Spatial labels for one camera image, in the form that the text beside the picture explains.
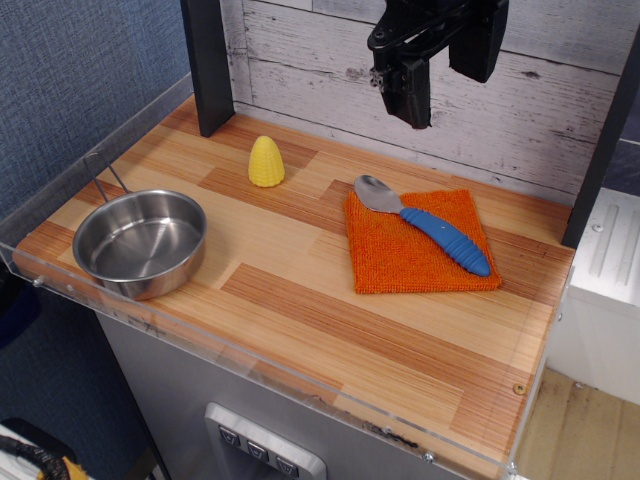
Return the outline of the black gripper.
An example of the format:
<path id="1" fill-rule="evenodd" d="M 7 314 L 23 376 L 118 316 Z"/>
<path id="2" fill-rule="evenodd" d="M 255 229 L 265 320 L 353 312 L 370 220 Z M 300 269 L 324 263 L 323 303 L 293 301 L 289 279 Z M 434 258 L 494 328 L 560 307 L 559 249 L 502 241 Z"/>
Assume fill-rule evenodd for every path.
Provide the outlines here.
<path id="1" fill-rule="evenodd" d="M 486 83 L 496 67 L 508 11 L 507 1 L 388 1 L 367 40 L 374 58 L 370 83 L 387 113 L 416 130 L 431 126 L 428 59 L 444 48 L 451 69 Z"/>

